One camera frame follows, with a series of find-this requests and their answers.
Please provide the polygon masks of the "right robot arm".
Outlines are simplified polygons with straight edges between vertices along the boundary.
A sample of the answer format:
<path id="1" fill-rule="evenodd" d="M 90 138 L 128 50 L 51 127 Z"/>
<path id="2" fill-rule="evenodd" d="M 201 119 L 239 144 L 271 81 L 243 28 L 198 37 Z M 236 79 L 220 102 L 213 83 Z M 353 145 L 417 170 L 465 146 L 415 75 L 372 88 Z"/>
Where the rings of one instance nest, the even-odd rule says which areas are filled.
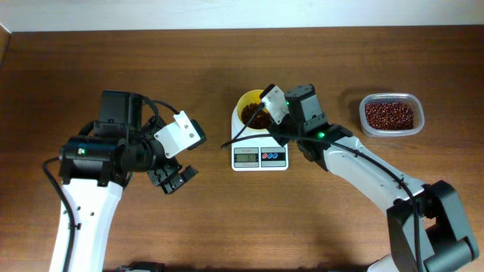
<path id="1" fill-rule="evenodd" d="M 459 195 L 449 183 L 413 178 L 348 129 L 330 124 L 313 85 L 284 92 L 270 84 L 260 98 L 272 118 L 268 131 L 279 144 L 295 141 L 308 161 L 348 181 L 386 215 L 390 253 L 369 271 L 456 271 L 479 257 Z"/>

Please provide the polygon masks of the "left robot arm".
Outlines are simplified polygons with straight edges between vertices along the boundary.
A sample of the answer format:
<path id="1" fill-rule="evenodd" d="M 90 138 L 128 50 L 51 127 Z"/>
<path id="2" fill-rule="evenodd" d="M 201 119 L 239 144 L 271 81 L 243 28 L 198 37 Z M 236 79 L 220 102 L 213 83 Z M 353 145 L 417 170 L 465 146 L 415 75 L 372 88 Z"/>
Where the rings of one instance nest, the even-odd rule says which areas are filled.
<path id="1" fill-rule="evenodd" d="M 198 171 L 175 158 L 206 140 L 184 111 L 166 123 L 158 100 L 125 91 L 103 91 L 99 117 L 60 149 L 60 181 L 43 171 L 60 197 L 51 271 L 101 271 L 110 226 L 123 191 L 136 172 L 172 194 Z"/>

